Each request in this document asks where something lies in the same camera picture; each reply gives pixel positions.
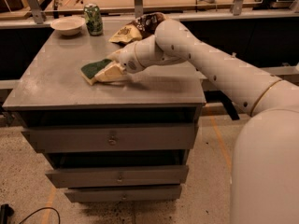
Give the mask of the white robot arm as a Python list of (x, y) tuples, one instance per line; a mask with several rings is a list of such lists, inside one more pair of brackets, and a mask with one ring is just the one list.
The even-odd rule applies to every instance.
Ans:
[(198, 40), (167, 19), (111, 54), (100, 82), (187, 61), (250, 119), (235, 142), (231, 224), (299, 224), (299, 87)]

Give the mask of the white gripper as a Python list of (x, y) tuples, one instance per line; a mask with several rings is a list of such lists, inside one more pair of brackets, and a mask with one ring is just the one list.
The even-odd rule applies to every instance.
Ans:
[(135, 74), (144, 70), (135, 54), (136, 42), (126, 45), (123, 49), (118, 49), (109, 55), (107, 58), (112, 62), (105, 68), (95, 74), (95, 79), (98, 82), (114, 82), (118, 81), (126, 75), (126, 71)]

